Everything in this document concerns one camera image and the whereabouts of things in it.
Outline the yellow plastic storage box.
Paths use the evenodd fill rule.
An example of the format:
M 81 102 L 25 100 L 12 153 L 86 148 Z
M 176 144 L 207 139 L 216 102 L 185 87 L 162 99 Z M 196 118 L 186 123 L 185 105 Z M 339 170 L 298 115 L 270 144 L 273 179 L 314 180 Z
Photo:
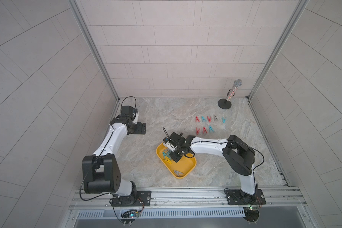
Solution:
M 183 179 L 185 178 L 195 167 L 197 164 L 197 160 L 195 157 L 193 158 L 186 158 L 185 156 L 182 157 L 179 162 L 174 162 L 171 159 L 172 164 L 169 164 L 167 162 L 164 161 L 163 159 L 163 152 L 171 152 L 171 150 L 169 150 L 167 147 L 165 147 L 163 145 L 163 143 L 161 143 L 160 145 L 158 145 L 157 149 L 156 149 L 156 154 L 159 157 L 159 159 L 161 160 L 161 162 L 166 166 L 166 168 L 169 170 L 169 172 L 175 177 L 173 171 L 177 170 L 180 171 L 184 174 L 184 176 L 182 178 L 177 178 L 177 179 Z

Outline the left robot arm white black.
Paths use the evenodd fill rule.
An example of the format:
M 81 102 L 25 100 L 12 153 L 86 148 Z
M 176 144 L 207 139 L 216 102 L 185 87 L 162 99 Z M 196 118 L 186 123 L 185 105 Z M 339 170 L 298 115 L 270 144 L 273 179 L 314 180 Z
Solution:
M 99 148 L 82 160 L 82 186 L 85 193 L 112 193 L 119 197 L 134 195 L 135 184 L 122 179 L 116 156 L 127 135 L 145 133 L 146 124 L 138 122 L 138 110 L 129 105 L 122 106 L 120 114 L 111 120 Z

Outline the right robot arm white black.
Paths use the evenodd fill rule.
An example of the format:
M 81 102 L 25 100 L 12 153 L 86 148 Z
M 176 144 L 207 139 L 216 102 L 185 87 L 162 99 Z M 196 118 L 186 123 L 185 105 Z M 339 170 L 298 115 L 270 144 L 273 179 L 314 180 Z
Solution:
M 257 191 L 254 178 L 255 150 L 235 135 L 227 139 L 203 139 L 194 135 L 186 138 L 172 133 L 163 144 L 171 150 L 170 157 L 178 162 L 182 157 L 211 154 L 225 158 L 232 170 L 239 175 L 242 196 L 253 196 Z

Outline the yellow clothespin in box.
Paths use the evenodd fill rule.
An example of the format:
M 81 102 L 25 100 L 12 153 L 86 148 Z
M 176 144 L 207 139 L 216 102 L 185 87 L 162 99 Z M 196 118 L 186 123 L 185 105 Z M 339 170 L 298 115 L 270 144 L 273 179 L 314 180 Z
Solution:
M 167 158 L 167 159 L 164 159 L 165 162 L 169 163 L 169 164 L 172 164 L 172 162 Z

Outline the teal clothespin in box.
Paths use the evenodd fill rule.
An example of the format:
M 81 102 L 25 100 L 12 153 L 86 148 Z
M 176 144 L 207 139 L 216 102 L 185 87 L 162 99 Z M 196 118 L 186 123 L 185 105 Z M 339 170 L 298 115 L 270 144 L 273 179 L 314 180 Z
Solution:
M 163 155 L 163 159 L 164 159 L 165 161 L 171 161 L 170 153 L 169 153 L 169 152 L 166 152 L 166 153 L 163 152 L 162 155 Z

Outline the glitter microphone on black stand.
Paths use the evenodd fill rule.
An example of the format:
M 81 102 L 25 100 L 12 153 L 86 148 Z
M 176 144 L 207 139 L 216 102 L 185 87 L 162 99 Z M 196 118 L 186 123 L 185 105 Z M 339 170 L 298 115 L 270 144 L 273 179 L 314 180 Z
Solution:
M 222 109 L 230 109 L 232 104 L 231 104 L 231 99 L 235 95 L 236 91 L 238 88 L 242 85 L 242 80 L 241 79 L 236 79 L 234 81 L 233 87 L 228 91 L 227 97 L 222 98 L 218 101 L 218 106 Z

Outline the left green circuit board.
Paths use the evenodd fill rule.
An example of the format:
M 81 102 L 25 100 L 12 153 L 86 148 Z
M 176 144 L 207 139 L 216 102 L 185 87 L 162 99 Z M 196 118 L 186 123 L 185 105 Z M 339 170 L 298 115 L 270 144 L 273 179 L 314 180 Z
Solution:
M 121 213 L 121 222 L 131 225 L 141 214 L 141 210 L 129 210 Z

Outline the green circuit board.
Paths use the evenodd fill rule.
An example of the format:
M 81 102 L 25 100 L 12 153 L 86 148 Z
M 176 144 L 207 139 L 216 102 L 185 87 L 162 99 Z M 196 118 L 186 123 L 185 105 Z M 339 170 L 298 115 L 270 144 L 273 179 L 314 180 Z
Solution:
M 131 225 L 141 214 L 141 210 L 129 210 L 121 213 L 121 222 Z
M 245 213 L 244 219 L 247 222 L 256 223 L 258 221 L 258 219 L 259 219 L 259 210 L 258 209 L 245 207 L 245 208 L 243 208 L 243 210 Z

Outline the right green circuit board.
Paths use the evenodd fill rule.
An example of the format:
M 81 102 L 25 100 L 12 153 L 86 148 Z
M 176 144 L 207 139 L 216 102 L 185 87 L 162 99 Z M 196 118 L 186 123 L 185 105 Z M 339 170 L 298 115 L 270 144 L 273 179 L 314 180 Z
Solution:
M 259 219 L 259 210 L 258 209 L 245 207 L 245 208 L 243 208 L 243 210 L 245 213 L 244 219 L 247 222 L 256 223 L 258 221 L 258 219 Z

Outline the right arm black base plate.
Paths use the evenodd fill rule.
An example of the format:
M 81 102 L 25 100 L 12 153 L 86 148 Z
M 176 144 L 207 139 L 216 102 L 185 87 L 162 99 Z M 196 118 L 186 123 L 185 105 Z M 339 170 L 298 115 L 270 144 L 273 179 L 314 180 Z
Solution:
M 244 193 L 242 190 L 224 189 L 228 205 L 265 205 L 265 196 L 261 189 L 257 189 L 254 195 Z

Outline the aluminium mounting rail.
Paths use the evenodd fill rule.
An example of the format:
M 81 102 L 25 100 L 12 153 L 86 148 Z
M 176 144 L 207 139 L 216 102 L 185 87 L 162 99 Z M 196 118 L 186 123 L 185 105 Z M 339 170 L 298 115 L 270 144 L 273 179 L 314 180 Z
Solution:
M 145 209 L 307 206 L 298 187 L 259 187 L 265 196 L 265 205 L 228 205 L 224 189 L 226 187 L 140 188 L 141 191 L 152 192 L 150 206 L 145 206 Z

